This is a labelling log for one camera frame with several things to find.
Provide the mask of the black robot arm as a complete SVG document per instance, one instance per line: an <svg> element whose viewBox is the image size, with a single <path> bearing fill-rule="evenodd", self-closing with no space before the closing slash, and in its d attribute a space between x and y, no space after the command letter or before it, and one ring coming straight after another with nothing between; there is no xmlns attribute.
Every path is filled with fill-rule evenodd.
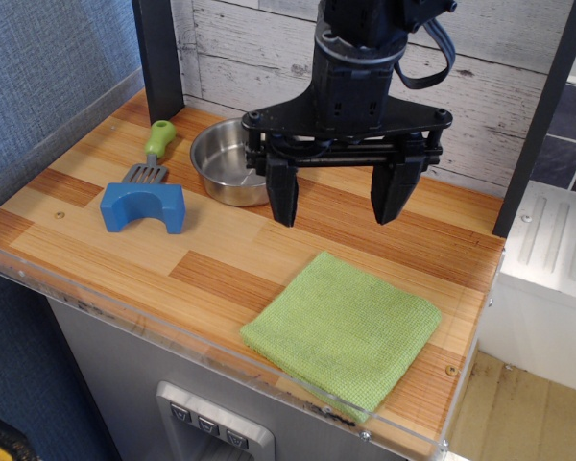
<svg viewBox="0 0 576 461"><path fill-rule="evenodd" d="M266 180L274 218L291 227L297 215L297 173L305 167L370 166L378 224L397 218L420 176L443 153L452 115L390 95L393 78L409 89L440 84L455 62L439 15L454 1L323 1L315 29L312 79L298 97L248 112L246 163ZM424 29L446 66L410 78L400 60L408 36Z"/></svg>

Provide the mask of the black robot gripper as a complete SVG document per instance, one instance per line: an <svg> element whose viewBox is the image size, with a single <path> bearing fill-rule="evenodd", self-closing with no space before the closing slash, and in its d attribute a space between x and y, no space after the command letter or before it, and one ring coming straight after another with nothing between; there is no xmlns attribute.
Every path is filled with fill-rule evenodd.
<svg viewBox="0 0 576 461"><path fill-rule="evenodd" d="M395 220L420 180L443 153L441 136L451 114L390 95L393 78L409 89L441 83L449 71L410 78L399 61L404 31L383 39L318 31L312 80L296 98L248 112L246 164L266 175L274 219L293 227L299 167L374 166L371 201L376 222Z"/></svg>

